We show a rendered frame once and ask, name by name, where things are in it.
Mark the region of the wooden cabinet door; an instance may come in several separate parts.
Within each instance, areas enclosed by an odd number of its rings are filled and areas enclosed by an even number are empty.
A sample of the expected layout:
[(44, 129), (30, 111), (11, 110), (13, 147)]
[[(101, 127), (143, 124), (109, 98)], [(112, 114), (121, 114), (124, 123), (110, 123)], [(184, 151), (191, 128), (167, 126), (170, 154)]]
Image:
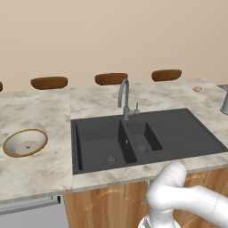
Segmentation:
[(147, 183), (130, 183), (64, 195), (69, 228), (137, 228), (149, 207)]
[[(228, 167), (188, 174), (184, 183), (185, 187), (202, 185), (228, 197)], [(174, 219), (182, 228), (219, 228), (203, 218), (182, 210), (174, 212)]]

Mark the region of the white bowl with brown rim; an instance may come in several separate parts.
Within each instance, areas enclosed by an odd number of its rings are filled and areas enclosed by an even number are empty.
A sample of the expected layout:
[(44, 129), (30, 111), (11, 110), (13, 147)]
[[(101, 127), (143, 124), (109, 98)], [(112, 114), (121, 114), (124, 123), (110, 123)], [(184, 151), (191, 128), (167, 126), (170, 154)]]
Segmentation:
[(3, 144), (3, 151), (13, 158), (33, 155), (48, 142), (47, 134), (39, 129), (25, 129), (10, 135)]

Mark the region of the grey metal tap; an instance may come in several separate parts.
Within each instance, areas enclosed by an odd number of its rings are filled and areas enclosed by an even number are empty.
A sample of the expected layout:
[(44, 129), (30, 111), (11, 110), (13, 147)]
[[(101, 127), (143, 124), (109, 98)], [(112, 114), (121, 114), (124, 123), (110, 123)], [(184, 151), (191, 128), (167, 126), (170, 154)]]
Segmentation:
[(133, 115), (138, 115), (140, 113), (139, 109), (136, 108), (134, 110), (131, 110), (128, 106), (128, 102), (129, 102), (129, 81), (125, 78), (119, 88), (118, 91), (118, 107), (120, 108), (122, 105), (122, 96), (124, 94), (125, 91), (125, 105), (123, 108), (123, 119), (124, 120), (129, 120), (130, 116)]

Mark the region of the grey dishwasher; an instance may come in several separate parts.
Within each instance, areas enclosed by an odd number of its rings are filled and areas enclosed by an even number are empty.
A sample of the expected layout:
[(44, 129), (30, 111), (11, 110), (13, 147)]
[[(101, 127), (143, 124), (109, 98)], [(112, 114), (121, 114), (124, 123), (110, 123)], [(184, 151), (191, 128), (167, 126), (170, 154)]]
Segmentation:
[[(0, 216), (0, 228), (69, 228), (64, 200), (61, 195), (59, 196), (61, 197), (60, 204)], [(48, 200), (51, 197), (0, 204), (0, 208)]]

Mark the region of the dark grey double sink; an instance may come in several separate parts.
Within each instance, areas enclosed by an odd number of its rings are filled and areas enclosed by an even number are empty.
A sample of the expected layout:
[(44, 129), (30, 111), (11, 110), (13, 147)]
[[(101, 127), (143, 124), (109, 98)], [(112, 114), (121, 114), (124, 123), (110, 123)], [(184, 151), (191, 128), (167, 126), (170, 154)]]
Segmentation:
[(75, 175), (227, 152), (188, 109), (71, 121)]

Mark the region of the grey metal appliance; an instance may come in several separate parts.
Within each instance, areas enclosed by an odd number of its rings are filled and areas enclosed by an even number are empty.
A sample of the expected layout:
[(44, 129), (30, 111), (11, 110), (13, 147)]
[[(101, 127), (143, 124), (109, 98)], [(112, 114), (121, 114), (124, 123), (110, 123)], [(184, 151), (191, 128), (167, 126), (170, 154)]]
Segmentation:
[(218, 87), (226, 91), (226, 96), (224, 97), (224, 102), (220, 111), (222, 111), (223, 114), (228, 116), (228, 85), (218, 85)]

